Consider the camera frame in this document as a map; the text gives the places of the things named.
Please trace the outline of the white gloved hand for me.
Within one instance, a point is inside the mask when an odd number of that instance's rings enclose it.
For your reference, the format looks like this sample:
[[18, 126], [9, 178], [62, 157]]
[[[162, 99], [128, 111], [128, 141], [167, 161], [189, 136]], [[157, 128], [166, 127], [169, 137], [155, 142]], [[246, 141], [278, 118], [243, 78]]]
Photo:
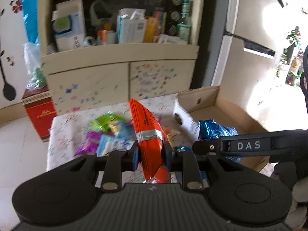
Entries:
[[292, 205], [285, 223], [292, 230], [301, 230], [307, 222], [307, 177], [299, 180], [292, 189]]

